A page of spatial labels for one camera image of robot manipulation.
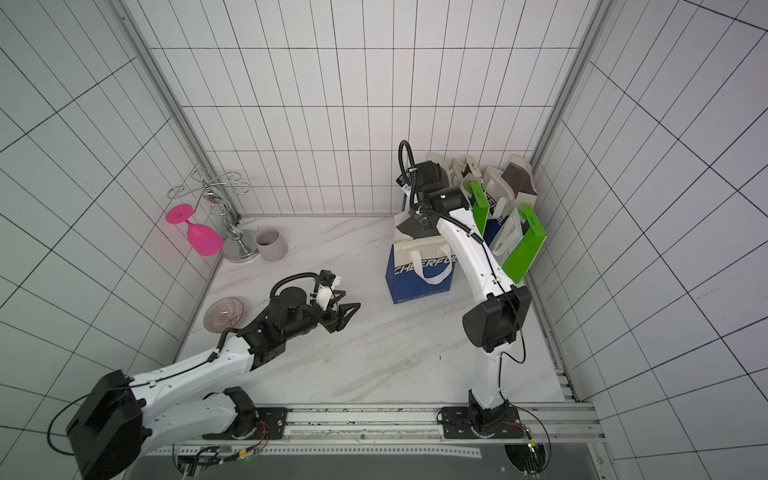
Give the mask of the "large blue beige cheerful bag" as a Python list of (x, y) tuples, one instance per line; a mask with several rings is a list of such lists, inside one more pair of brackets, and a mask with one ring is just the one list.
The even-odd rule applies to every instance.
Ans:
[(399, 160), (401, 174), (398, 184), (406, 193), (407, 206), (410, 210), (410, 195), (419, 191), (436, 194), (436, 211), (448, 213), (465, 207), (465, 198), (458, 187), (451, 184), (445, 162), (430, 153), (427, 160), (414, 163), (411, 158), (407, 162)]

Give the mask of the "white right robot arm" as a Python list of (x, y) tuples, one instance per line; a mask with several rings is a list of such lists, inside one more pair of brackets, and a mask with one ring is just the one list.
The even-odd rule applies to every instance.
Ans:
[(468, 195), (435, 161), (416, 162), (406, 140), (398, 145), (398, 164), (404, 208), (394, 217), (386, 270), (393, 301), (449, 290), (455, 269), (463, 271), (471, 291), (472, 305), (461, 324), (476, 349), (475, 371), (466, 406), (438, 413), (444, 435), (530, 440), (523, 410), (511, 402), (510, 381), (540, 358), (525, 338), (532, 295), (485, 242), (476, 211), (486, 196), (480, 188)]

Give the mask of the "blue beige takeout bag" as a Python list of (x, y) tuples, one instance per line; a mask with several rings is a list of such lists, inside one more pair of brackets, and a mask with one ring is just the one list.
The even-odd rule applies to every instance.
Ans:
[(534, 207), (538, 193), (533, 184), (529, 160), (513, 154), (504, 170), (487, 166), (483, 172), (483, 190), (489, 203), (489, 216), (484, 234), (490, 244), (516, 207)]

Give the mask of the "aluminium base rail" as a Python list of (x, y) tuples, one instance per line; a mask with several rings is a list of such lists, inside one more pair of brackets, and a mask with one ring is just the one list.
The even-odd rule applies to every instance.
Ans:
[(221, 456), (257, 454), (444, 454), (476, 457), (484, 445), (540, 447), (584, 444), (598, 461), (607, 459), (607, 440), (589, 403), (515, 403), (517, 416), (491, 433), (476, 434), (461, 404), (325, 403), (266, 406), (265, 424), (249, 438), (220, 435), (177, 445), (190, 454), (211, 445)]

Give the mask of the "glass dish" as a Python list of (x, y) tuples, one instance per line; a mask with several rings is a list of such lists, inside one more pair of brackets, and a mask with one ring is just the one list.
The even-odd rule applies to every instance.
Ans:
[(235, 297), (215, 301), (203, 316), (203, 326), (211, 333), (221, 333), (236, 327), (244, 313), (243, 303)]

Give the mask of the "green white bag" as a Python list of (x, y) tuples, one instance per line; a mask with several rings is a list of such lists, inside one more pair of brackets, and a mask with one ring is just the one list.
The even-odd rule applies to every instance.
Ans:
[(530, 205), (515, 207), (490, 248), (504, 273), (519, 284), (536, 259), (547, 232)]
[(464, 180), (462, 182), (462, 187), (469, 195), (471, 211), (475, 224), (480, 232), (480, 235), (483, 236), (485, 234), (490, 213), (490, 205), (483, 190), (482, 184), (477, 180)]

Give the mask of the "navy beige small bag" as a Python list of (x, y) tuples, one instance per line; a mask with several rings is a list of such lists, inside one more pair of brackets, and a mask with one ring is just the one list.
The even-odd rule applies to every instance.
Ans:
[(469, 155), (455, 158), (452, 161), (449, 173), (452, 185), (456, 187), (461, 186), (467, 191), (471, 190), (473, 182), (479, 185), (483, 183), (483, 176), (478, 168), (476, 159)]

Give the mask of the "pale pink ceramic cup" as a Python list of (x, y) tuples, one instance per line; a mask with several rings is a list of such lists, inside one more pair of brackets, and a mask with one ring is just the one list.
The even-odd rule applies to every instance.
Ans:
[(287, 241), (280, 230), (264, 227), (256, 231), (255, 242), (259, 255), (268, 262), (276, 262), (288, 252)]

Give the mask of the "pink plastic goblet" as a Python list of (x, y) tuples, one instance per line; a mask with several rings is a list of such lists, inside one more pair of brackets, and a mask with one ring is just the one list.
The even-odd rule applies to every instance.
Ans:
[(194, 213), (192, 205), (180, 204), (166, 214), (166, 221), (172, 225), (187, 225), (187, 239), (199, 255), (209, 257), (218, 254), (224, 246), (223, 238), (211, 227), (191, 222)]

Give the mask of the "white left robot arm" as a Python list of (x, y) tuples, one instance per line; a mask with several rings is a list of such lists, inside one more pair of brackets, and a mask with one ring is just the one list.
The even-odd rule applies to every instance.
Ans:
[(340, 282), (329, 270), (291, 275), (272, 287), (250, 323), (222, 331), (213, 348), (135, 376), (102, 376), (74, 400), (78, 410), (66, 427), (81, 477), (112, 479), (144, 454), (202, 435), (248, 438), (260, 418), (241, 377), (318, 326), (343, 330), (361, 305), (344, 302)]

